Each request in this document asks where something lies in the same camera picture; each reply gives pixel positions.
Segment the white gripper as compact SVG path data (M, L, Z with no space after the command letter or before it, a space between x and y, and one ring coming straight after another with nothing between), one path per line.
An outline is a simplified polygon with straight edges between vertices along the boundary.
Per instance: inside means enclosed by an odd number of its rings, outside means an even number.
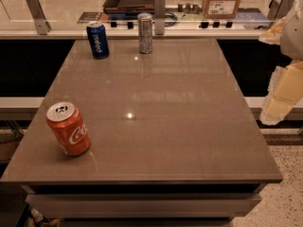
M274 22L258 40L280 45L281 52L293 60L303 60L303 0L294 0L286 17ZM294 105L303 98L303 61L277 66L268 85L259 119L273 126L284 120Z

